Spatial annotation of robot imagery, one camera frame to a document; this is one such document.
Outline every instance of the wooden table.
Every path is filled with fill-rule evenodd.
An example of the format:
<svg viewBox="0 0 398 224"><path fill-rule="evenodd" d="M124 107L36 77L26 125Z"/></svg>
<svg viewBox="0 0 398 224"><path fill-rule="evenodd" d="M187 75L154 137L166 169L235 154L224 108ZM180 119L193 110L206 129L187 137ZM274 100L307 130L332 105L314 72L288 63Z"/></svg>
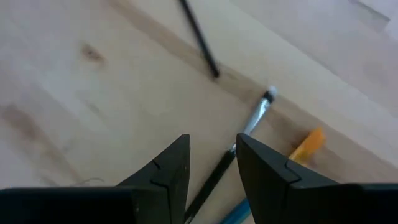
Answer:
<svg viewBox="0 0 398 224"><path fill-rule="evenodd" d="M2 1L0 187L115 185L188 133L190 203L271 84L280 96L256 139L289 154L322 126L311 169L340 182L398 180L393 106L232 2L190 2L217 81L178 1ZM220 220L243 198L234 163L196 222Z"/></svg>

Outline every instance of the yellow object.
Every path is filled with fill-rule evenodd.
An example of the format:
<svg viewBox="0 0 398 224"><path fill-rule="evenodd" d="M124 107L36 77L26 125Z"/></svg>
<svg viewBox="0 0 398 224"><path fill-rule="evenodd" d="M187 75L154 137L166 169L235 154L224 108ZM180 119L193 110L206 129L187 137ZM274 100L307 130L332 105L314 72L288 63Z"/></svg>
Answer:
<svg viewBox="0 0 398 224"><path fill-rule="evenodd" d="M323 146L325 135L322 128L313 130L303 143L289 156L289 159L298 164L305 165L312 154Z"/></svg>

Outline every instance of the light wood surface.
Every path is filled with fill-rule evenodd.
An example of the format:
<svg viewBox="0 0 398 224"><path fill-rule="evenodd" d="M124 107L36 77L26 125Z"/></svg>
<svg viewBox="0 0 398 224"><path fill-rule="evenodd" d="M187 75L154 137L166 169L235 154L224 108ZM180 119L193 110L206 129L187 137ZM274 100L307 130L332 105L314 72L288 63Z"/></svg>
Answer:
<svg viewBox="0 0 398 224"><path fill-rule="evenodd" d="M232 2L390 114L398 115L398 42L384 33L386 18L352 1Z"/></svg>
<svg viewBox="0 0 398 224"><path fill-rule="evenodd" d="M190 2L217 82L178 1L2 1L0 187L115 185L188 133L190 203L269 84L280 96L255 138L289 154L322 126L311 169L340 182L398 180L394 107L235 3ZM243 198L234 163L195 223L219 221Z"/></svg>

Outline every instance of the black stick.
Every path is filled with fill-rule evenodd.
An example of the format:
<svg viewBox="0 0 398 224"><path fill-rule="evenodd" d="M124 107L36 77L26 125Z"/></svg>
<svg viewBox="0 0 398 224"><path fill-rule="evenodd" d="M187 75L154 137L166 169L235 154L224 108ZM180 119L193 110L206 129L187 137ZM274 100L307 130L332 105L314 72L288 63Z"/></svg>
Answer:
<svg viewBox="0 0 398 224"><path fill-rule="evenodd" d="M213 170L210 177L206 180L204 186L200 189L199 193L193 199L193 202L188 207L185 212L185 224L190 223L198 213L201 206L205 203L206 199L209 197L213 189L216 187L217 183L223 177L225 171L231 165L232 161L235 159L235 153L233 151L226 151L223 158L217 164L217 167Z"/></svg>
<svg viewBox="0 0 398 224"><path fill-rule="evenodd" d="M211 55L211 52L209 48L206 45L205 38L200 32L198 23L196 22L195 16L193 15L192 10L190 9L190 6L188 5L187 0L180 0L182 9L185 12L185 15L188 18L189 23L191 24L191 28L193 33L195 34L195 37L197 39L197 42L199 44L199 47L201 48L201 51L203 52L203 56L205 57L207 64L209 66L209 69L211 73L213 74L214 78L218 78L220 76L220 72L218 71L216 62L214 61L213 56Z"/></svg>

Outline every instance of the wood grain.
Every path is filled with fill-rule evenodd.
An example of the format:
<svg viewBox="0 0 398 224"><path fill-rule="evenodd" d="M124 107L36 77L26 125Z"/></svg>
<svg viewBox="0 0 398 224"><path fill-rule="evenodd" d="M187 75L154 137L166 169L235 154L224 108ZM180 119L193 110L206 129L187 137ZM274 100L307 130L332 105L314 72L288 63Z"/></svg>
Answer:
<svg viewBox="0 0 398 224"><path fill-rule="evenodd" d="M115 185L189 133L190 203L270 83L281 94L255 138L289 154L322 126L312 169L398 180L388 110L229 1L192 6L217 82L177 1L2 1L1 187ZM220 220L242 198L234 163L195 222Z"/></svg>
<svg viewBox="0 0 398 224"><path fill-rule="evenodd" d="M397 117L398 42L383 32L387 19L375 29L364 16L383 17L350 1L232 2Z"/></svg>

